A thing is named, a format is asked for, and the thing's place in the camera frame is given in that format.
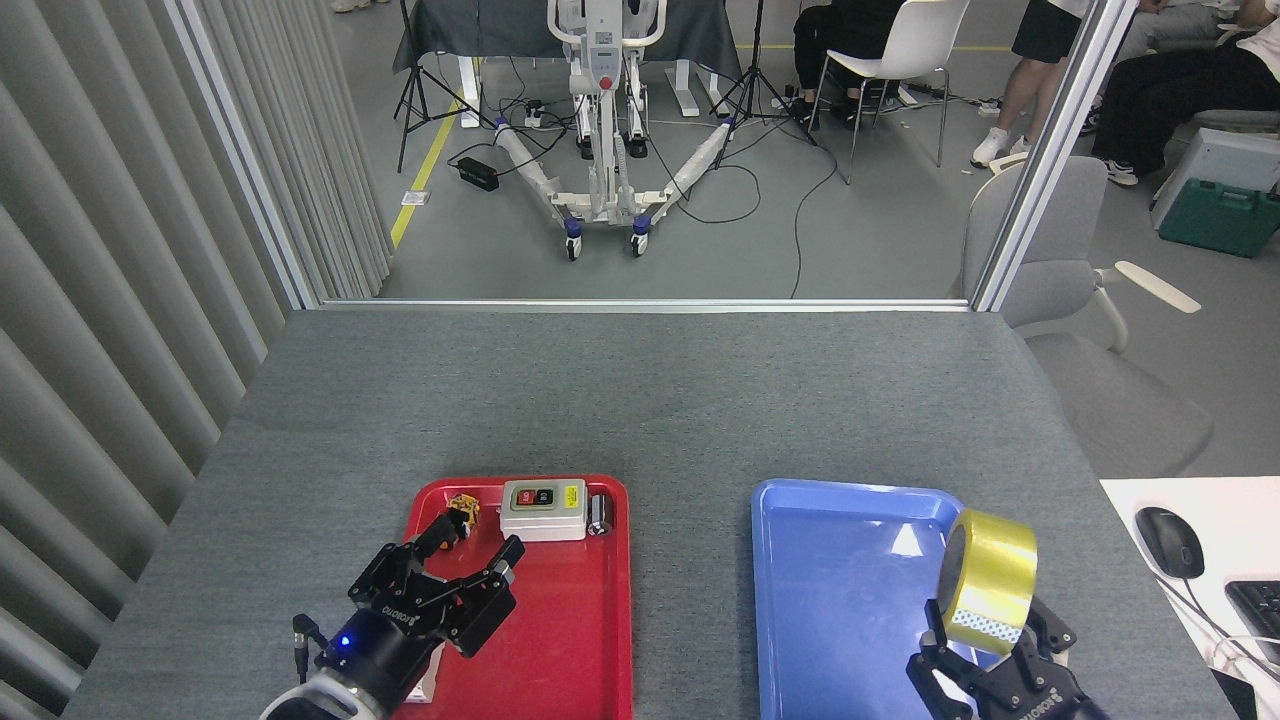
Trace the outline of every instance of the white sneaker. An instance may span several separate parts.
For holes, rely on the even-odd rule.
[[[969,163],[975,168],[986,168],[1000,155],[1000,151],[1009,145],[1009,131],[1000,128],[991,128],[987,131],[987,140],[982,141],[982,145],[974,149],[973,158]]]
[[[1133,174],[1133,165],[1117,160],[1103,160],[1107,167],[1107,179],[1120,187],[1133,187],[1138,184],[1138,176]]]
[[[1036,145],[1036,143],[1032,142],[1032,141],[1029,141],[1029,140],[1027,140],[1025,135],[1020,135],[1020,136],[1018,136],[1018,140],[1014,142],[1014,146],[1009,149],[1009,154],[1010,155],[1016,155],[1019,152],[1030,152],[1032,151],[1032,145]]]

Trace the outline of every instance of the red tray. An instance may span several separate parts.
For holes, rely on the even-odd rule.
[[[631,551],[627,491],[608,475],[573,475],[613,501],[613,532],[582,541],[525,543],[511,585],[516,609],[470,660],[445,647],[430,703],[397,720],[631,720]],[[451,497],[480,501],[475,533],[428,559],[445,579],[480,570],[502,544],[502,486],[518,478],[447,478],[413,500],[406,539]]]

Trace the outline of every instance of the white chair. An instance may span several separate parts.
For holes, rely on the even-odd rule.
[[[902,81],[929,72],[942,72],[942,119],[938,123],[938,156],[934,163],[937,167],[942,167],[942,137],[947,128],[946,97],[951,92],[951,73],[947,72],[946,63],[951,58],[951,47],[955,45],[956,32],[960,31],[960,20],[968,8],[969,0],[906,0],[893,18],[893,27],[890,28],[883,58],[863,59],[835,50],[827,51],[827,58],[822,63],[822,78],[818,81],[818,97],[822,97],[822,85],[827,79],[827,68],[832,60],[863,77],[861,92],[858,99],[858,115],[854,119],[854,141],[849,147],[850,165],[854,161],[854,149],[858,146],[858,131],[861,128],[867,82],[870,79]],[[876,118],[872,119],[873,124],[879,118],[883,104],[882,94],[881,101],[876,106]],[[808,129],[813,133],[812,119]],[[850,168],[847,177],[842,177],[845,184],[852,182],[852,169]]]

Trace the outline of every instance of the gray curtain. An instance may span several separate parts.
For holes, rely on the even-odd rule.
[[[316,3],[0,3],[0,717],[76,689],[284,325],[390,245]]]

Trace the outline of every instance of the patient lift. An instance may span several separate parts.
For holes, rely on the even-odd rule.
[[[584,223],[630,224],[631,254],[644,255],[649,229],[703,177],[728,136],[731,122],[726,120],[660,191],[637,192],[631,187],[627,155],[648,155],[640,115],[648,97],[640,83],[640,59],[644,49],[662,37],[666,26],[667,0],[547,0],[547,27],[564,42],[570,63],[579,146],[582,156],[591,160],[586,193],[562,192],[559,178],[548,178],[520,135],[504,118],[498,118],[495,142],[507,150],[515,169],[543,200],[552,220],[563,224],[570,260],[582,254]],[[626,135],[614,108],[618,90],[627,99]]]

